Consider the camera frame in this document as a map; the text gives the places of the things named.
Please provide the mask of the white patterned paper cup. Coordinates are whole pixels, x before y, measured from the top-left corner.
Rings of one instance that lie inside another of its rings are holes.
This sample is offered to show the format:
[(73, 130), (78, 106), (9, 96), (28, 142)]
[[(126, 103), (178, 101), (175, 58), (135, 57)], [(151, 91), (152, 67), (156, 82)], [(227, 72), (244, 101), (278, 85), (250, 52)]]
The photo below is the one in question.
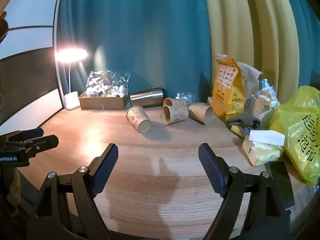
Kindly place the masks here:
[(151, 129), (151, 121), (141, 106), (130, 107), (126, 118), (139, 133), (146, 133)]

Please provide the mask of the brown paper cup right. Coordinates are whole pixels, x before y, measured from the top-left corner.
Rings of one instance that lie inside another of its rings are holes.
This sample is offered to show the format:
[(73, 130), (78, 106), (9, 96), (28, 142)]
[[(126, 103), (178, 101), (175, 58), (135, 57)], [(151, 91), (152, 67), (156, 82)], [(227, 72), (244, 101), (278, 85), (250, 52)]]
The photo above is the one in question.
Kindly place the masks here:
[(191, 105), (189, 106), (189, 117), (197, 120), (204, 125), (208, 125), (213, 117), (212, 106), (207, 105)]

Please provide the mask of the brown paper cup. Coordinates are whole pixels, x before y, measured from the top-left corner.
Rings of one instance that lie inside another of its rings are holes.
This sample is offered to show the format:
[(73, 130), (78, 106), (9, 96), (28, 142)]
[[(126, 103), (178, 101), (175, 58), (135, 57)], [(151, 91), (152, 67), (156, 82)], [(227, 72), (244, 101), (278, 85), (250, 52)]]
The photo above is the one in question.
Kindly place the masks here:
[(162, 120), (165, 125), (187, 120), (188, 108), (165, 105), (162, 108)]
[(163, 106), (187, 107), (187, 102), (184, 99), (166, 98), (163, 101)]
[(212, 106), (207, 105), (191, 105), (189, 106), (189, 117), (197, 120), (204, 125), (208, 125), (213, 117)]

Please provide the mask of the brown paper cup front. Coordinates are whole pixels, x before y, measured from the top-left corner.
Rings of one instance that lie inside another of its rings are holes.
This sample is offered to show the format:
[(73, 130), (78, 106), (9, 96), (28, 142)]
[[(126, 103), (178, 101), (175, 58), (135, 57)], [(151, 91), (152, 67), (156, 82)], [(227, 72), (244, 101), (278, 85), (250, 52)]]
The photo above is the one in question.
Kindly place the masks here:
[(188, 108), (165, 105), (162, 108), (162, 120), (165, 125), (187, 120)]

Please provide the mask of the brown paper cup rear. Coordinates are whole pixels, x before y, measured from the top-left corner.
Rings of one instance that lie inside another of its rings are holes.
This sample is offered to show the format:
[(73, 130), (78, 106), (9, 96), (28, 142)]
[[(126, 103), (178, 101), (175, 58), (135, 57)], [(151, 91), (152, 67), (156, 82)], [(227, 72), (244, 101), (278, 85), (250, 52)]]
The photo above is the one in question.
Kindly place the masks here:
[(163, 106), (187, 107), (187, 102), (184, 99), (166, 98), (163, 101)]

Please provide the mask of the tissue pack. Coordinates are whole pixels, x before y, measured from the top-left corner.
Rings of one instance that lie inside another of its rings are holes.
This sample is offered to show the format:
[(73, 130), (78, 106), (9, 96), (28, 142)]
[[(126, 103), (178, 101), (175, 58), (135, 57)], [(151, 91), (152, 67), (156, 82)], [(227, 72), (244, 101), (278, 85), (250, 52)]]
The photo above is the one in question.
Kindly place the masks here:
[(251, 130), (242, 143), (249, 162), (259, 166), (278, 160), (284, 152), (285, 135), (273, 130)]

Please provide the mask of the cardboard tray box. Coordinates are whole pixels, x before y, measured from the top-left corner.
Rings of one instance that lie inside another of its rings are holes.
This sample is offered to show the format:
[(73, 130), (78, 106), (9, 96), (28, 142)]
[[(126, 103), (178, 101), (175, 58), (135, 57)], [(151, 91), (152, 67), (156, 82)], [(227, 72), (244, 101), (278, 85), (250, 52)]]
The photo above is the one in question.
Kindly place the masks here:
[(127, 106), (127, 96), (122, 98), (88, 98), (86, 93), (82, 93), (79, 96), (79, 101), (82, 109), (124, 110)]

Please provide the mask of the grey gloves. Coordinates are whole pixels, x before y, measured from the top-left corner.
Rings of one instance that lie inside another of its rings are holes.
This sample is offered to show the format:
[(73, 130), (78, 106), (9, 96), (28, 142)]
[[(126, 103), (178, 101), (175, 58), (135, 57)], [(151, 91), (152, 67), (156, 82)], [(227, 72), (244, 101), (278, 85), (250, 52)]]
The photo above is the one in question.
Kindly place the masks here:
[(226, 121), (228, 129), (241, 138), (249, 135), (251, 130), (258, 129), (260, 125), (260, 119), (247, 112), (238, 114)]

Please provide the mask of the yellow plastic bag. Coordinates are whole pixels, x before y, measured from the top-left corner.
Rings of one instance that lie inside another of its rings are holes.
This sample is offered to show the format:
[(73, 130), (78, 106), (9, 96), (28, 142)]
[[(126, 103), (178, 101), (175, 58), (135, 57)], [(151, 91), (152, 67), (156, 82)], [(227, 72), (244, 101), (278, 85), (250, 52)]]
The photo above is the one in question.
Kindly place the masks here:
[(305, 184), (319, 179), (319, 90), (301, 86), (277, 107), (269, 129), (285, 135), (284, 151)]

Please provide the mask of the white woven basket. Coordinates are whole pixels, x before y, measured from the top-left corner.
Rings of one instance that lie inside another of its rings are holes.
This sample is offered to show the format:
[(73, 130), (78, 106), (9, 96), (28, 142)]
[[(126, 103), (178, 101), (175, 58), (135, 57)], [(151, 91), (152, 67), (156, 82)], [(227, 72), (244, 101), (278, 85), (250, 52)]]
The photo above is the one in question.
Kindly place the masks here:
[(279, 105), (280, 103), (277, 100), (272, 100), (264, 95), (258, 98), (252, 95), (249, 113), (260, 120), (260, 129), (268, 129), (269, 123)]

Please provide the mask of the yellow paper bag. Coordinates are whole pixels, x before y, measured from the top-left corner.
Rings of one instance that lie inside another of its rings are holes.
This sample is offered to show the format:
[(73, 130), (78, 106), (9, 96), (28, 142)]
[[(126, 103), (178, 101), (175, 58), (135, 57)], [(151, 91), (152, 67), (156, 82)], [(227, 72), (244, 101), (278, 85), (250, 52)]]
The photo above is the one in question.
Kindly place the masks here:
[(213, 87), (212, 107), (222, 121), (243, 113), (245, 92), (240, 67), (227, 55), (214, 57), (219, 65)]

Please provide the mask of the stainless steel tumbler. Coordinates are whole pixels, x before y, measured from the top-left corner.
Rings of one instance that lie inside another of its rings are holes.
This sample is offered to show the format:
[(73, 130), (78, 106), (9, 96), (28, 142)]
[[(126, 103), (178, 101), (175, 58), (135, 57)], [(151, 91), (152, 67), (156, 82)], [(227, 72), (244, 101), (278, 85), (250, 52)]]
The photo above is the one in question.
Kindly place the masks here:
[(161, 87), (130, 94), (131, 106), (156, 107), (163, 105), (164, 92)]

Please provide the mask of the white paper bag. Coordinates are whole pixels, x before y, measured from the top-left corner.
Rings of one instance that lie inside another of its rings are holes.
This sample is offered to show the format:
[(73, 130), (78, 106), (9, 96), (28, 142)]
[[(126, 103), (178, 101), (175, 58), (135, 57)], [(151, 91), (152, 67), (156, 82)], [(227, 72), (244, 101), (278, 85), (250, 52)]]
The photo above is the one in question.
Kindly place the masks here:
[(259, 89), (259, 76), (262, 72), (242, 62), (237, 62), (237, 65), (241, 70), (245, 99), (250, 98)]

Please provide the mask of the clear plastic wrapper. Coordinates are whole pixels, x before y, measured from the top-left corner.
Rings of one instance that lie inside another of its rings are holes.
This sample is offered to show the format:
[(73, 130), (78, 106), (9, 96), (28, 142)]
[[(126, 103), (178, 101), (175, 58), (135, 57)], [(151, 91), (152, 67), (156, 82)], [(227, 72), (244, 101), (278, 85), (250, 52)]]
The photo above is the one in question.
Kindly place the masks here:
[(187, 105), (191, 105), (192, 103), (196, 102), (195, 95), (190, 92), (185, 93), (175, 93), (172, 96), (173, 99), (183, 99)]

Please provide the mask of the yellow curtain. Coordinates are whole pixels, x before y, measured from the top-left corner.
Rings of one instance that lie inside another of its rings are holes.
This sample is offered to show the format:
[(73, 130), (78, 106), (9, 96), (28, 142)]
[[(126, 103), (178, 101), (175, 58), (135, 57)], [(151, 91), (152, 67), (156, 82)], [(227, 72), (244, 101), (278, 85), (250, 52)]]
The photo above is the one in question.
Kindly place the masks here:
[(206, 0), (211, 55), (227, 54), (263, 73), (278, 100), (298, 88), (299, 43), (289, 0)]

